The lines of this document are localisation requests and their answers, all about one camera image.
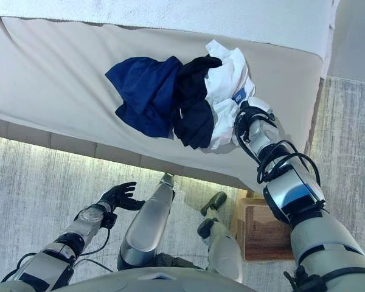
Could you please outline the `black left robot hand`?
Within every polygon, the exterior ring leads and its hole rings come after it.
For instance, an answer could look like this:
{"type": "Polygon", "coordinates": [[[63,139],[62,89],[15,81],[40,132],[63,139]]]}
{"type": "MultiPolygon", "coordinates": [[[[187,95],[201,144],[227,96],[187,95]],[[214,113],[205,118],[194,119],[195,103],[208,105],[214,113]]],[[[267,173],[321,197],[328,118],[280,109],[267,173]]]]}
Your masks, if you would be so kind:
{"type": "Polygon", "coordinates": [[[133,198],[136,184],[137,182],[126,182],[114,186],[105,192],[97,203],[108,206],[110,212],[113,212],[118,207],[125,210],[140,210],[145,201],[133,198]]]}

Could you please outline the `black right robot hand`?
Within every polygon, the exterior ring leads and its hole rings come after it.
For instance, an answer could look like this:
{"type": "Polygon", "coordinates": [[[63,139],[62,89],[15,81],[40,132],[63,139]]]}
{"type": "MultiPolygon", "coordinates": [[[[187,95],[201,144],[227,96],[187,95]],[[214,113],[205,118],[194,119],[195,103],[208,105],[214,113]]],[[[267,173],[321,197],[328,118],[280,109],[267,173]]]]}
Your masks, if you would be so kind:
{"type": "Polygon", "coordinates": [[[242,101],[240,104],[240,111],[235,118],[234,128],[236,130],[248,130],[257,120],[262,120],[275,128],[277,127],[274,123],[276,119],[273,113],[268,113],[264,109],[252,106],[247,100],[242,101]]]}

